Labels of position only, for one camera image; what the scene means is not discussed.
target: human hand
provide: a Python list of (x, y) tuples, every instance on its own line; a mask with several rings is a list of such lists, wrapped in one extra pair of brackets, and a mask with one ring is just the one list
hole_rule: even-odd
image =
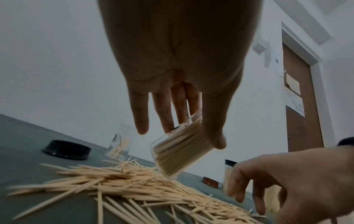
[(315, 224), (354, 210), (354, 147), (309, 149), (263, 155), (234, 166), (228, 195), (242, 202), (253, 180), (253, 200), (259, 214), (266, 212), (264, 190), (279, 185), (277, 224)]
[(152, 93), (165, 132), (200, 109), (203, 130), (226, 147), (223, 125), (238, 88), (262, 0), (99, 0), (106, 33), (126, 78), (136, 128), (149, 129)]

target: gray table surface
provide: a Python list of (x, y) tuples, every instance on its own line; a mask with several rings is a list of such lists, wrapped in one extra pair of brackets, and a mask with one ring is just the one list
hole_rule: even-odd
[[(43, 149), (51, 140), (59, 139), (76, 142), (92, 148), (89, 159), (85, 161), (73, 161), (61, 159), (44, 154)], [(102, 159), (109, 159), (104, 155), (104, 148), (93, 145), (70, 136), (57, 133), (33, 124), (19, 121), (0, 115), (0, 223), (51, 223), (51, 224), (94, 224), (97, 223), (97, 205), (87, 193), (79, 193), (69, 196), (41, 211), (35, 212), (20, 220), (11, 219), (28, 208), (57, 195), (57, 193), (36, 193), (21, 196), (5, 197), (10, 191), (8, 186), (23, 184), (39, 184), (47, 180), (63, 178), (54, 170), (40, 166), (40, 163), (49, 163), (59, 166), (75, 166), (85, 164), (91, 166), (107, 166)], [(138, 159), (145, 166), (154, 166), (152, 162)], [(233, 198), (224, 194), (220, 189), (215, 189), (201, 182), (202, 178), (190, 173), (182, 173), (178, 181), (182, 184), (195, 188), (198, 191), (234, 204), (241, 208), (254, 210), (251, 195), (246, 195), (245, 201), (240, 204)], [(162, 223), (171, 223), (171, 219), (165, 214), (164, 208), (154, 208), (154, 212)], [(192, 223), (186, 216), (180, 214), (187, 224)], [(265, 224), (273, 223), (271, 214), (267, 218), (258, 219)], [(104, 223), (125, 223), (108, 211), (104, 211)]]

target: ceiling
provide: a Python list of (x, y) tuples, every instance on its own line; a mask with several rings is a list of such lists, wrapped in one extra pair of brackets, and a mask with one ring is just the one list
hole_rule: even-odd
[(312, 0), (319, 9), (328, 14), (349, 0)]

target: toothpick container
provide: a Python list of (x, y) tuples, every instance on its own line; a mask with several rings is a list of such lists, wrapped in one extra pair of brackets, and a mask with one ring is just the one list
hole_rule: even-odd
[(212, 149), (202, 130), (200, 111), (151, 144), (152, 158), (159, 171), (168, 179), (178, 176)]
[(120, 124), (105, 155), (113, 159), (125, 160), (128, 157), (136, 136), (137, 131), (135, 128), (128, 124)]
[(233, 166), (236, 164), (237, 162), (231, 161), (226, 159), (225, 160), (225, 172), (224, 172), (224, 181), (222, 182), (222, 191), (226, 192), (227, 191), (227, 187), (228, 187), (228, 182), (231, 176), (231, 171)]

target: door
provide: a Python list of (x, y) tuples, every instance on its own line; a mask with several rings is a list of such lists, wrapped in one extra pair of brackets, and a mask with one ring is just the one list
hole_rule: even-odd
[[(286, 73), (300, 83), (301, 94), (297, 95), (302, 98), (305, 111), (305, 116), (303, 117), (295, 110), (286, 106), (288, 150), (289, 152), (295, 152), (323, 147), (310, 66), (285, 44), (283, 44), (283, 54)], [(286, 74), (284, 75), (284, 85), (289, 88)]]

